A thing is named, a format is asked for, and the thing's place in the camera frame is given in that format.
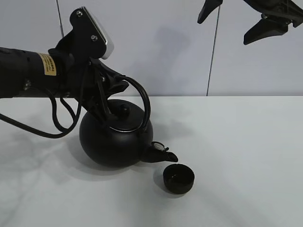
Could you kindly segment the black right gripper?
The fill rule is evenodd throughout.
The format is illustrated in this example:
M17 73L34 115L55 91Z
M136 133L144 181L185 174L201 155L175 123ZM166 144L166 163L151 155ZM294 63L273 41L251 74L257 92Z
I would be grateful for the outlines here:
M250 7L266 16L274 16L287 19L298 27L303 23L303 9L292 0L245 0ZM223 0L205 0L204 5L198 14L197 22L203 23L206 18L219 6ZM261 19L243 38L243 44L248 45L258 40L281 36L288 32L287 24L280 24L275 21Z

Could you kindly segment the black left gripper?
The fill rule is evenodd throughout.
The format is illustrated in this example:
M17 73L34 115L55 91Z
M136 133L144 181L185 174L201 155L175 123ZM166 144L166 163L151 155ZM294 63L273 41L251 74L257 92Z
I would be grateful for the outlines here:
M73 33L68 33L49 50L56 66L62 70L58 82L58 95L62 105L71 111L64 96L71 98L89 112L90 125L114 125L116 117L110 112L108 100L112 95L124 92L129 83L118 79L122 74L103 65L99 59L84 57L76 51ZM106 79L105 89L102 80Z

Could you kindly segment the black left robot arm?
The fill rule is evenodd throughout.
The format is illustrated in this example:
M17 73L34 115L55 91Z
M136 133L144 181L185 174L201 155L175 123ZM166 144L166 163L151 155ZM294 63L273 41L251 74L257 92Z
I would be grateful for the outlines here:
M101 118L102 101L129 86L99 60L106 50L100 36L93 41L74 31L47 54L1 48L0 97L73 98Z

